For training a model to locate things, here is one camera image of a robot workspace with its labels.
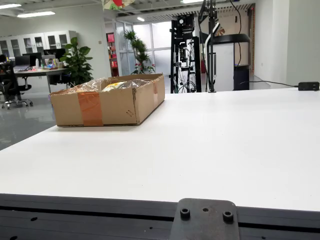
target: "office desk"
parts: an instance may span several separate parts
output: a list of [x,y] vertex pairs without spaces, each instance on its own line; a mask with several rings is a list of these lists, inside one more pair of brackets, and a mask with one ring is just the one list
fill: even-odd
[[36,71],[18,71],[15,72],[15,76],[17,78],[24,78],[24,77],[42,77],[42,76],[47,76],[47,81],[48,81],[48,87],[49,87],[49,92],[51,93],[51,87],[50,87],[50,79],[48,76],[52,75],[61,75],[68,70],[67,68],[59,68],[59,69],[39,69]]
[[0,193],[320,211],[320,91],[167,94],[140,126],[52,127],[0,151]]

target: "plastic bag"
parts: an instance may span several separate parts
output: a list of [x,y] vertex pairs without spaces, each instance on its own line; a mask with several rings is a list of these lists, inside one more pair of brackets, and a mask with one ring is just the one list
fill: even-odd
[[128,80],[128,81],[121,81],[121,82],[116,82],[109,84],[106,86],[102,92],[109,92],[113,89],[127,89],[127,88],[137,88],[141,87],[145,84],[147,84],[149,81],[142,80],[142,79],[133,79],[133,80]]

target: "plastic wrap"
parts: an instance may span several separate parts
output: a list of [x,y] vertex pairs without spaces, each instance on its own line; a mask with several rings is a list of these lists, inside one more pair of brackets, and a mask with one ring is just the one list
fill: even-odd
[[101,92],[101,84],[103,82],[107,81],[106,78],[99,78],[97,80],[91,80],[88,82],[85,82],[81,85],[77,85],[73,88],[67,89],[67,92],[64,92],[64,94],[73,94],[73,93],[86,93],[86,92],[94,92],[98,93]]
[[113,89],[138,88],[149,82],[150,82],[149,80],[143,80],[143,79],[132,79],[128,81],[114,82],[110,80],[110,78],[109,79],[99,78],[97,80],[91,80],[69,89],[53,92],[52,95],[109,92]]
[[128,81],[121,81],[116,83],[111,83],[108,86],[106,86],[102,92],[109,92],[113,89],[127,89],[127,88],[138,88],[145,84],[149,83],[147,80],[143,79],[133,79]]

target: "potted plant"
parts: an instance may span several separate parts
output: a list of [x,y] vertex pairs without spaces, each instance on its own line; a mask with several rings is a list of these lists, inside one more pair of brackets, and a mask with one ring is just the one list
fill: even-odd
[[91,65],[87,63],[87,60],[93,59],[93,57],[87,57],[91,48],[87,46],[78,47],[78,38],[73,37],[71,44],[65,46],[66,53],[60,58],[60,61],[65,61],[68,64],[68,71],[72,83],[75,85],[89,82],[93,79]]
[[147,63],[150,62],[150,56],[147,53],[146,44],[137,37],[135,31],[126,31],[124,33],[124,38],[130,41],[133,49],[133,54],[138,63],[135,64],[135,70],[131,74],[152,74],[155,72],[155,65],[148,66]]

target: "wall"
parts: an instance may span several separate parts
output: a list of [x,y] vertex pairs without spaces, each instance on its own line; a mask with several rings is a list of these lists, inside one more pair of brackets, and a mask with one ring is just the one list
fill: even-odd
[[114,27],[112,23],[106,23],[104,25],[104,29],[105,29],[105,33],[109,34],[109,33],[113,33],[114,32]]
[[272,79],[273,5],[273,0],[258,0],[255,4],[254,75],[264,81]]
[[[273,0],[270,81],[286,83],[288,62],[289,0]],[[272,88],[286,86],[270,83]]]
[[319,82],[319,9],[319,0],[290,0],[287,53],[288,84]]
[[[91,48],[89,56],[93,59],[89,63],[92,65],[93,77],[95,79],[111,77],[104,13],[101,5],[54,9],[53,12],[55,15],[51,16],[1,18],[0,35],[16,36],[63,30],[76,31],[79,45]],[[29,81],[34,89],[37,86],[33,84],[33,81],[39,80],[34,78]],[[42,78],[41,84],[46,84],[46,82]]]

